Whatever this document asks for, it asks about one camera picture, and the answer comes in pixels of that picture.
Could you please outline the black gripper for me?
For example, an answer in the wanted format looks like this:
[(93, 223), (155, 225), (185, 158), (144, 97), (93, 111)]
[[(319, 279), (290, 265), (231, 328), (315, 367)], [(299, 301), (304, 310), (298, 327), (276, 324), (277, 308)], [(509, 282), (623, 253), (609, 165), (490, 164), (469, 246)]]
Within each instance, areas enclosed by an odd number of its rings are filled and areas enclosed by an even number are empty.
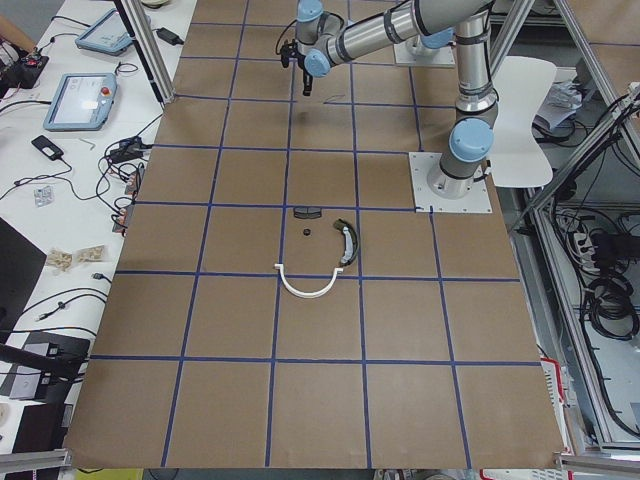
[(310, 96), (313, 90), (313, 76), (311, 67), (311, 51), (306, 51), (296, 40), (285, 41), (279, 47), (280, 63), (283, 68), (296, 64), (303, 71), (303, 96)]

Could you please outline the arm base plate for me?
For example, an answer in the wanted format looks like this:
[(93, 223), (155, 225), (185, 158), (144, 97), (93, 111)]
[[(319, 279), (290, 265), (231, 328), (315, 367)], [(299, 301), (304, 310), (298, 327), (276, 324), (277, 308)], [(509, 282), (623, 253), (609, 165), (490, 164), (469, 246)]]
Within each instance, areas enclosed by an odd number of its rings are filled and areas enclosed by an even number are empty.
[(444, 46), (430, 49), (422, 45), (415, 46), (409, 41), (393, 46), (394, 58), (397, 65), (408, 67), (454, 68), (455, 59), (453, 49)]
[(415, 210), (421, 213), (491, 214), (492, 206), (482, 169), (468, 179), (448, 177), (440, 168), (441, 153), (410, 152)]

